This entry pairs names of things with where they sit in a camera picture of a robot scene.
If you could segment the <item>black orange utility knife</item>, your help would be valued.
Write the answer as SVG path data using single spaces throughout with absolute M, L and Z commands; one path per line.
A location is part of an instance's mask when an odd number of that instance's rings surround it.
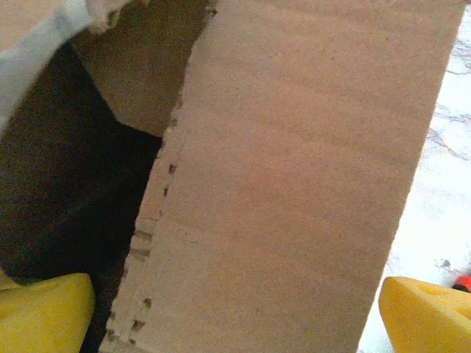
M 453 284 L 452 289 L 471 293 L 471 275 L 460 276 Z

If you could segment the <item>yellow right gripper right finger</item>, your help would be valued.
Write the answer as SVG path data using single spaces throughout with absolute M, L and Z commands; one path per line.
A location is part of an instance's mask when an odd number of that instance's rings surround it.
M 378 306 L 394 353 L 471 353 L 471 293 L 387 277 Z

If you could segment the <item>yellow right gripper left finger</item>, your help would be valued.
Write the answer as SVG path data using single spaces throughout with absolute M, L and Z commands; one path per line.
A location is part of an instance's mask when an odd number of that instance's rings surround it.
M 0 272 L 0 353 L 79 353 L 94 305 L 87 274 L 19 285 Z

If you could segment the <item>brown cardboard express box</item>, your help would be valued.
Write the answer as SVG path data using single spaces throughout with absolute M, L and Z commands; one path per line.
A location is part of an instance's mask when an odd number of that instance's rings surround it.
M 0 246 L 152 159 L 99 353 L 355 353 L 469 0 L 0 0 Z

